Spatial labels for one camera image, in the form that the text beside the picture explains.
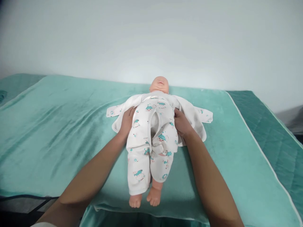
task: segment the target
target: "baby pajamas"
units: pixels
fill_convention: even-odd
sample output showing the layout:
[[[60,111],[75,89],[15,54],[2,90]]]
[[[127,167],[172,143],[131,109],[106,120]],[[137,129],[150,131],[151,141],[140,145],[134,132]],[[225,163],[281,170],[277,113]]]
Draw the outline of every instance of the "baby pajamas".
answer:
[[[174,116],[172,106],[160,96],[138,105],[126,144],[130,195],[144,193],[151,175],[157,182],[166,180],[178,148]]]

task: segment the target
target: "white onesie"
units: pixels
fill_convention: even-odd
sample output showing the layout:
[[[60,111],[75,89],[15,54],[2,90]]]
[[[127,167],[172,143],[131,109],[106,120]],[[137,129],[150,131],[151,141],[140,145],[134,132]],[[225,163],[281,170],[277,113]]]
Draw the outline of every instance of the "white onesie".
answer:
[[[185,145],[175,128],[174,109],[178,108],[185,114],[203,141],[206,132],[202,121],[210,123],[212,112],[196,108],[181,97],[154,91],[132,96],[124,104],[108,108],[108,117],[120,114],[120,119],[112,126],[114,131],[119,131],[122,113],[131,106],[137,106],[137,109],[126,144],[128,187],[130,195],[138,195],[147,191],[151,175],[157,182],[166,180],[174,153],[178,146]]]
[[[148,189],[150,172],[157,182],[166,180],[178,149],[174,116],[174,109],[161,96],[148,97],[138,105],[126,144],[130,195]]]

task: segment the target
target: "doll head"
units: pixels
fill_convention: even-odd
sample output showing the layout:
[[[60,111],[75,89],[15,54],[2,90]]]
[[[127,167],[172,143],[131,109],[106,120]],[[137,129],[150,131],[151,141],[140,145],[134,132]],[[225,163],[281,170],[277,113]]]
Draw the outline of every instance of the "doll head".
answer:
[[[169,91],[168,80],[165,77],[156,77],[154,81],[151,83],[149,91],[153,92],[156,90],[168,94]]]

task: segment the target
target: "wrist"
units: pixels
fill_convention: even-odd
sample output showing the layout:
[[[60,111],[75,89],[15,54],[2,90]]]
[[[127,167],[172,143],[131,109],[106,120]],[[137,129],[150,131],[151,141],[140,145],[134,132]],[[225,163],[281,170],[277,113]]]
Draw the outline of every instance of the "wrist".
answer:
[[[190,138],[193,138],[195,136],[196,131],[194,129],[188,131],[186,134],[184,134],[183,138],[185,141],[189,140]]]
[[[121,140],[122,142],[126,143],[127,137],[128,137],[128,133],[119,131],[119,132],[117,133],[116,137],[117,137],[119,140]]]

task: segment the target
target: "doll leg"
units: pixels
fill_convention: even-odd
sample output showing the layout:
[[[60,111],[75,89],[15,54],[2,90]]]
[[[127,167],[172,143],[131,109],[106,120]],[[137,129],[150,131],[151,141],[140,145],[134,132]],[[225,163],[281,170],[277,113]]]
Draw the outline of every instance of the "doll leg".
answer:
[[[171,165],[173,163],[174,153],[177,152],[177,131],[171,126],[166,124],[163,126],[164,135],[167,135],[165,141],[160,140],[156,135],[153,139],[153,147],[151,152],[151,174],[152,174],[152,187],[147,196],[147,201],[152,206],[158,206],[161,198],[161,190],[163,182],[166,180]]]
[[[133,208],[140,207],[142,193],[148,189],[151,179],[149,169],[150,144],[146,141],[148,135],[144,122],[144,118],[137,114],[126,144],[128,151],[129,205]]]

